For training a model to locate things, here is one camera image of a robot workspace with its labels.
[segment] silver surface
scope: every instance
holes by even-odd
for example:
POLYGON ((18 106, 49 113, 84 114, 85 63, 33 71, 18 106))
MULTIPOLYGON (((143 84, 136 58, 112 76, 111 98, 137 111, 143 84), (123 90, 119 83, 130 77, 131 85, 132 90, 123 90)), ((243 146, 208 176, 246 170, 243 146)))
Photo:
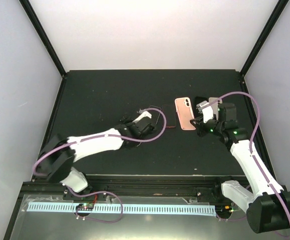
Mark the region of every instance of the silver surface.
MULTIPOLYGON (((74 214, 27 212, 28 203, 46 199, 31 197, 23 203, 11 240, 280 240, 281 237, 267 232, 255 234, 246 220, 238 222, 219 221, 215 217, 196 215, 153 215, 126 214, 117 223, 99 223, 82 219, 74 214)), ((50 201, 59 201, 53 197, 50 201)), ((178 202, 182 199, 151 198, 149 202, 178 202)), ((135 198, 133 202, 143 202, 135 198)), ((94 214, 102 220, 114 220, 117 214, 94 214)), ((234 212, 233 218, 243 216, 242 211, 234 212)))

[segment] black phone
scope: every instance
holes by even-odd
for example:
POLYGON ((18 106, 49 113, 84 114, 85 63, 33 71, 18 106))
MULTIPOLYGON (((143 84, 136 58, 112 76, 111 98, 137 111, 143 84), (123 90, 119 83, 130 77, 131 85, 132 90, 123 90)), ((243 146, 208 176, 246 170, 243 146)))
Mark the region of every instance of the black phone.
MULTIPOLYGON (((149 106, 149 108, 150 108, 150 109, 159 109, 159 110, 161 110, 161 107, 153 106, 153 105, 149 106)), ((151 120, 152 120, 152 122, 153 122, 155 125, 157 125, 158 120, 159 120, 159 117, 160 117, 160 112, 157 112, 157 111, 151 111, 150 114, 151 114, 151 120)))
POLYGON ((162 106, 162 111, 166 116, 167 128, 176 127, 176 107, 174 104, 164 104, 162 106))

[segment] red wire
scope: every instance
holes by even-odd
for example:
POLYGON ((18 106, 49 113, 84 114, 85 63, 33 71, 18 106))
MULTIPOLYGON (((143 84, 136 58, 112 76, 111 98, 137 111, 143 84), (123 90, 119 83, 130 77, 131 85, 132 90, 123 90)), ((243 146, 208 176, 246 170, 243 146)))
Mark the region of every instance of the red wire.
POLYGON ((96 201, 97 201, 97 195, 95 195, 95 199, 94 199, 94 201, 93 201, 93 204, 95 204, 96 201))

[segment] metal frame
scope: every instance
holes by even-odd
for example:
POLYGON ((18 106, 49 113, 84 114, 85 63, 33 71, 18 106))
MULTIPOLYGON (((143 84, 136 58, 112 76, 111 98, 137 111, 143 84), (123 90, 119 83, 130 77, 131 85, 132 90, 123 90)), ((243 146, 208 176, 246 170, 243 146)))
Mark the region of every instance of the metal frame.
MULTIPOLYGON (((56 51, 54 50, 46 32, 44 31, 37 15, 35 14, 34 9, 32 8, 29 0, 19 0, 22 4, 24 10, 26 11, 30 21, 32 22, 34 28, 36 29, 39 37, 41 38, 43 44, 45 45, 49 55, 54 61, 60 75, 63 77, 62 83, 60 85, 60 89, 57 95, 57 99, 52 111, 52 115, 48 124, 48 128, 44 137, 44 141, 42 144, 42 148, 49 141, 51 131, 54 125, 54 120, 57 115, 58 107, 61 101, 61 97, 66 85, 66 71, 63 68, 56 51)), ((241 90, 245 93, 248 92, 244 76, 255 60, 258 52, 260 51, 264 41, 270 34, 272 28, 274 27, 276 21, 278 20, 280 14, 282 13, 284 7, 288 3, 288 0, 279 0, 277 5, 275 6, 272 14, 270 15, 263 31, 261 32, 255 46, 253 47, 251 53, 249 54, 242 70, 237 76, 237 79, 240 82, 241 90)), ((256 114, 253 109, 252 102, 249 98, 245 97, 245 103, 248 110, 248 114, 251 120, 252 125, 254 126, 256 123, 256 114)), ((259 154, 264 161, 266 167, 269 169, 270 173, 274 176, 274 171, 268 156, 268 152, 266 150, 266 146, 264 143, 264 139, 262 137, 262 133, 260 129, 256 132, 256 141, 259 147, 259 154)), ((199 202, 209 202, 215 205, 224 205, 228 202, 226 199, 217 199, 215 197, 215 192, 213 189, 215 188, 215 177, 196 177, 193 178, 177 178, 177 177, 151 177, 148 178, 146 176, 142 176, 141 179, 139 177, 134 176, 87 176, 89 183, 93 186, 94 191, 112 191, 116 192, 120 196, 153 196, 154 194, 165 196, 175 196, 183 197, 183 198, 192 198, 195 197, 199 202)), ((245 177, 239 177, 237 179, 243 186, 248 184, 245 177)), ((14 224, 17 219, 18 211, 21 206, 21 202, 23 200, 24 195, 27 194, 40 194, 40 195, 61 195, 64 196, 65 199, 78 201, 78 198, 72 198, 72 196, 68 195, 64 192, 65 188, 60 184, 51 184, 44 182, 43 180, 36 180, 33 178, 32 182, 24 182, 19 193, 19 197, 16 201, 16 205, 14 211, 12 213, 6 235, 4 237, 5 240, 9 240, 12 234, 12 230, 14 224)))

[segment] smartphone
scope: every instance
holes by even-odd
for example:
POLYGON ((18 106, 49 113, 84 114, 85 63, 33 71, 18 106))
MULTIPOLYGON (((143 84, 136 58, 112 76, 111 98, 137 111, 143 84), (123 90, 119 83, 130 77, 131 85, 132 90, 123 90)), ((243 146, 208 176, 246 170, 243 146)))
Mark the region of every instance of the smartphone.
MULTIPOLYGON (((217 97, 211 97, 211 98, 209 98, 208 99, 208 102, 210 103, 210 102, 213 102, 213 101, 215 101, 217 99, 217 97)), ((220 103, 223 103, 223 101, 220 99, 220 100, 218 100, 217 102, 215 102, 212 106, 211 106, 211 108, 213 109, 213 113, 214 113, 214 115, 216 115, 216 120, 218 120, 218 104, 220 104, 220 103)))
POLYGON ((176 109, 173 104, 164 104, 161 106, 163 108, 163 113, 166 116, 166 127, 167 128, 174 128, 176 127, 176 109))
MULTIPOLYGON (((153 105, 150 105, 149 108, 150 109, 153 108, 153 109, 159 109, 159 110, 161 110, 161 107, 153 106, 153 105)), ((158 112, 158 111, 151 111, 150 114, 151 114, 151 120, 152 120, 152 122, 155 125, 157 125, 158 120, 159 120, 159 117, 160 117, 160 112, 158 112)))
POLYGON ((195 130, 196 128, 190 123, 190 120, 194 118, 194 114, 189 97, 175 99, 175 106, 181 129, 195 130))

